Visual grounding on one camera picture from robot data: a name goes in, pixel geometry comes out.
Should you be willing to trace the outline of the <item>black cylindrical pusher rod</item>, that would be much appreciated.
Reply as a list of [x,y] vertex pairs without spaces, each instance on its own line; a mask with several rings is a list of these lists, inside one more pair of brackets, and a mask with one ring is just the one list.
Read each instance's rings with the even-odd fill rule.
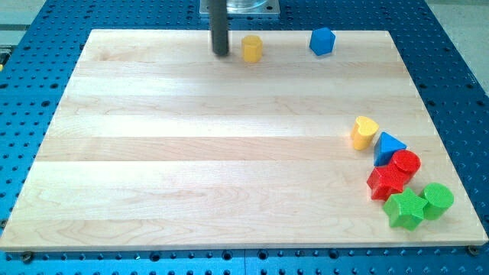
[[228,55],[228,18],[227,1],[209,1],[209,29],[212,39],[212,51],[219,57]]

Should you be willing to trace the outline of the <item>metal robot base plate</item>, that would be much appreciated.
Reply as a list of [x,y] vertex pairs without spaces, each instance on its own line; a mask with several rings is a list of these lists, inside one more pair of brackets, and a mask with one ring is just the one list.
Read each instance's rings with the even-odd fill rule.
[[225,0],[230,18],[278,18],[279,0]]

